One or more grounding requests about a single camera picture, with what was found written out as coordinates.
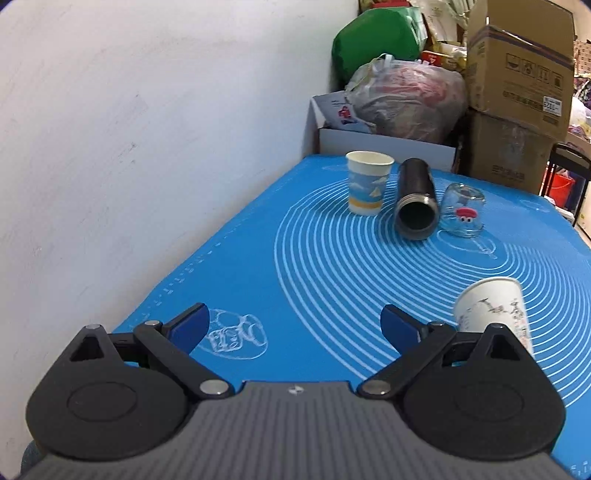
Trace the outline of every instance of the green bag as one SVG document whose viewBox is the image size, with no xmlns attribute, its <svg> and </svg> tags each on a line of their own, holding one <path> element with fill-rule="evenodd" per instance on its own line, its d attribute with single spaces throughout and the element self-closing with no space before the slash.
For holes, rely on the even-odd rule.
<svg viewBox="0 0 591 480">
<path fill-rule="evenodd" d="M 355 71 L 382 53 L 397 60 L 416 60 L 425 46 L 427 29 L 417 7 L 372 8 L 335 37 L 332 57 L 344 86 Z"/>
</svg>

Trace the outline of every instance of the white paper cup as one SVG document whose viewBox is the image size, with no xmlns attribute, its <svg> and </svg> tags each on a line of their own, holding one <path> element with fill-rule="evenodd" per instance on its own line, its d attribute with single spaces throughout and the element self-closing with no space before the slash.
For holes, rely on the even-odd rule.
<svg viewBox="0 0 591 480">
<path fill-rule="evenodd" d="M 386 182 L 394 159 L 377 152 L 347 153 L 349 210 L 358 215 L 377 215 L 384 202 Z"/>
<path fill-rule="evenodd" d="M 473 283 L 457 299 L 453 316 L 460 332 L 484 332 L 491 323 L 504 323 L 534 354 L 521 284 L 514 278 L 491 277 Z"/>
</svg>

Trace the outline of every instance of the blue silicone mat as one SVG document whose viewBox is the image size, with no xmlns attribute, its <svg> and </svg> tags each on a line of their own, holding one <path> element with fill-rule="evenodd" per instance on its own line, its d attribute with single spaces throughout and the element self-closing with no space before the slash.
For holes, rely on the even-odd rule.
<svg viewBox="0 0 591 480">
<path fill-rule="evenodd" d="M 210 309 L 210 329 L 191 355 L 236 387 L 244 380 L 348 380 L 355 388 L 398 356 L 379 328 L 385 304 L 454 324 L 453 304 L 465 287 L 514 277 L 524 289 L 535 358 L 567 406 L 553 455 L 574 476 L 588 477 L 591 251 L 574 229 L 543 198 L 434 171 L 439 199 L 453 181 L 485 193 L 485 230 L 476 239 L 438 231 L 408 242 L 392 224 L 396 166 L 377 217 L 348 212 L 346 178 L 343 157 L 304 159 L 116 331 L 166 322 L 200 301 Z"/>
</svg>

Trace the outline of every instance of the blue paper cup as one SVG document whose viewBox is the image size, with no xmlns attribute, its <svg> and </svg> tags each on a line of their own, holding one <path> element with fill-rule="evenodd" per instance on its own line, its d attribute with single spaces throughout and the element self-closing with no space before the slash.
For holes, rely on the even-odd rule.
<svg viewBox="0 0 591 480">
<path fill-rule="evenodd" d="M 357 215 L 377 215 L 394 159 L 377 152 L 347 153 L 349 210 Z"/>
</svg>

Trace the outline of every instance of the metal tube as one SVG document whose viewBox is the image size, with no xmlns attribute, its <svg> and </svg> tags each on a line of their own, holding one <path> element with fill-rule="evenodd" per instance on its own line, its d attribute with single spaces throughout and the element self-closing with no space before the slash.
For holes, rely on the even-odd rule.
<svg viewBox="0 0 591 480">
<path fill-rule="evenodd" d="M 398 201 L 394 225 L 409 240 L 425 240 L 439 223 L 439 205 L 429 165 L 409 158 L 398 170 Z"/>
</svg>

